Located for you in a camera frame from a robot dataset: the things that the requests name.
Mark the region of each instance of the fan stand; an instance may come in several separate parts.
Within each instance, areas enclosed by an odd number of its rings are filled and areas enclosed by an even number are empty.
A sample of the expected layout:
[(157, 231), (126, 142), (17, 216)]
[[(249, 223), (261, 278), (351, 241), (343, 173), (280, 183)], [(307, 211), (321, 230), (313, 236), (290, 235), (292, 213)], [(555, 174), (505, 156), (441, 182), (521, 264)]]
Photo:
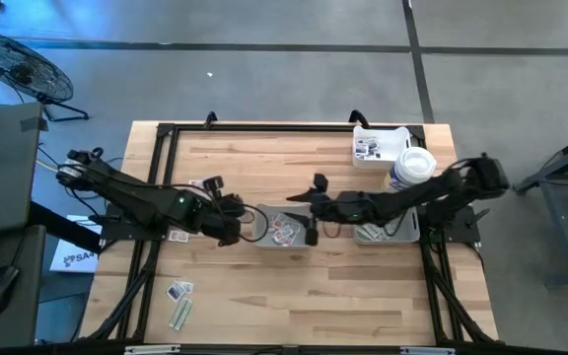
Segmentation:
[(68, 121), (68, 120), (78, 120), (78, 119), (84, 119), (84, 120), (88, 120), (89, 119), (89, 115), (84, 112), (81, 109), (77, 109), (75, 107), (71, 107), (68, 106), (66, 104), (62, 104), (62, 103), (57, 103), (54, 100), (48, 98), (45, 94), (38, 94), (36, 95), (36, 100), (39, 101), (41, 104), (43, 105), (56, 105), (58, 107), (64, 107), (67, 108), (69, 110), (73, 110), (75, 112), (79, 112), (82, 113), (83, 115), (81, 116), (72, 116), (72, 117), (64, 117), (64, 118), (54, 118), (54, 116), (47, 110), (47, 107), (43, 108), (43, 111), (45, 112), (45, 115), (47, 116), (47, 119), (49, 119), (51, 122), (62, 122), (62, 121)]

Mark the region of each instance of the electric fan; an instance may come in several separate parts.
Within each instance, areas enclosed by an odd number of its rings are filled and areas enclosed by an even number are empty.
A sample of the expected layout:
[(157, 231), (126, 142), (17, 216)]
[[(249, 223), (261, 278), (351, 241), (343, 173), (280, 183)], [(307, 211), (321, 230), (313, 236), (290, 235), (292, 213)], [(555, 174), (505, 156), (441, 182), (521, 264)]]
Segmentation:
[(65, 73), (42, 55), (2, 35), (0, 80), (13, 89), (36, 98), (44, 105), (57, 105), (83, 114), (54, 118), (45, 110), (50, 121), (89, 119), (89, 115), (83, 110), (63, 104), (74, 96), (74, 86)]

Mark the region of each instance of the butcher block tabletop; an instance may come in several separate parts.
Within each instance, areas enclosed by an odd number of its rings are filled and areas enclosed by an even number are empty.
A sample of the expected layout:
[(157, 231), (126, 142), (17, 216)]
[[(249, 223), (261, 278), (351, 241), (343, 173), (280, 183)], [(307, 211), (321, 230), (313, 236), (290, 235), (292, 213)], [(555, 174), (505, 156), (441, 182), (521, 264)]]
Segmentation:
[[(147, 179), (159, 123), (133, 122), (123, 172)], [(426, 147), (440, 173), (457, 159), (451, 128), (423, 127)], [(329, 179), (328, 194), (333, 197), (346, 189), (378, 189), (386, 175), (352, 166), (351, 132), (184, 131), (177, 146), (172, 182), (221, 176), (224, 193), (238, 194), (252, 205), (289, 204), (285, 197), (306, 191), (315, 173)], [(334, 225), (325, 228), (330, 235), (336, 233)], [(251, 225), (243, 228), (249, 238), (250, 229)], [(187, 244), (163, 242), (145, 341), (434, 344), (419, 245), (358, 246), (352, 231), (351, 226), (342, 226), (337, 238), (328, 238), (319, 226), (319, 245), (304, 250), (263, 249), (245, 241), (219, 248), (218, 241), (201, 235), (190, 236)], [(101, 255), (81, 336), (96, 330), (124, 293), (133, 246), (118, 242)], [(142, 260), (147, 253), (145, 248)], [(464, 245), (450, 244), (448, 253), (458, 298), (482, 329), (497, 338), (479, 259)], [(176, 304), (166, 290), (175, 280), (194, 284), (188, 295), (193, 307), (181, 331), (168, 326)], [(137, 322), (140, 297), (141, 291), (129, 335)], [(445, 331), (451, 334), (448, 309), (444, 298), (440, 300)]]

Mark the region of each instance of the black clamp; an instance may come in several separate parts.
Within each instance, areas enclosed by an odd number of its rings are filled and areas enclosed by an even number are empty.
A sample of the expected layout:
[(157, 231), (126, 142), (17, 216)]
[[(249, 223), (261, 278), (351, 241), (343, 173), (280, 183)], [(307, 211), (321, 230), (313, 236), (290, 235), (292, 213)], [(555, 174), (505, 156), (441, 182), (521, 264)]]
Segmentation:
[(352, 110), (352, 113), (350, 113), (350, 119), (348, 119), (347, 121), (349, 123), (361, 122), (361, 126), (363, 126), (363, 128), (372, 129), (370, 122), (367, 121), (367, 118), (365, 118), (363, 113), (361, 113), (361, 111), (358, 109)]
[(212, 122), (217, 120), (218, 117), (216, 116), (216, 113), (214, 111), (210, 111), (207, 114), (207, 118), (205, 118), (205, 123), (203, 124), (203, 127), (205, 127), (206, 130), (209, 130), (209, 128), (212, 126)]
[(417, 138), (420, 142), (424, 142), (424, 127), (421, 125), (407, 125), (406, 129), (409, 130), (412, 136)]

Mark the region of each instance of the clear plastic container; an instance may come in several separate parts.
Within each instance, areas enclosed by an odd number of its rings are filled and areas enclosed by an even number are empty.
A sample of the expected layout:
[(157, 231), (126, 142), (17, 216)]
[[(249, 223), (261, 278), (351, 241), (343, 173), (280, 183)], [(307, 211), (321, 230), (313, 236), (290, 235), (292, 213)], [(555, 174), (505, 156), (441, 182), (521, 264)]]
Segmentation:
[(402, 152), (390, 169), (389, 187), (402, 190), (422, 183), (433, 175), (437, 162), (424, 148), (411, 147)]

